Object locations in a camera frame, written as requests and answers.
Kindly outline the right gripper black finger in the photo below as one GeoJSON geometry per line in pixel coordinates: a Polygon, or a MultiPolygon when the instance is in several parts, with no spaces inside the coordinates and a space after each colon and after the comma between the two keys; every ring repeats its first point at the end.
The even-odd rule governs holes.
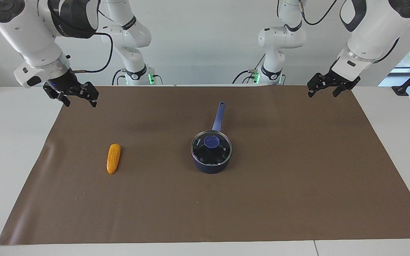
{"type": "Polygon", "coordinates": [[[91,82],[86,82],[81,85],[81,98],[86,99],[93,108],[97,106],[98,96],[99,92],[91,82]]]}
{"type": "Polygon", "coordinates": [[[50,99],[58,100],[62,102],[66,107],[70,106],[70,100],[67,98],[67,95],[65,95],[64,92],[57,92],[48,84],[44,84],[43,89],[44,92],[50,97],[50,99]]]}

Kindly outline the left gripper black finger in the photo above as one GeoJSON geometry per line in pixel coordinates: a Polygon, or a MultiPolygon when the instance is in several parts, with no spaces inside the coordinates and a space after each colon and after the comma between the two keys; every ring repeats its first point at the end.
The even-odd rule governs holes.
{"type": "Polygon", "coordinates": [[[328,80],[329,80],[329,75],[328,74],[324,75],[324,74],[321,74],[321,73],[316,73],[307,82],[307,87],[309,89],[308,96],[311,98],[319,90],[327,89],[329,87],[328,80]]]}
{"type": "Polygon", "coordinates": [[[340,93],[345,92],[346,90],[351,90],[351,82],[340,82],[340,84],[332,92],[332,95],[337,97],[340,93]]]}

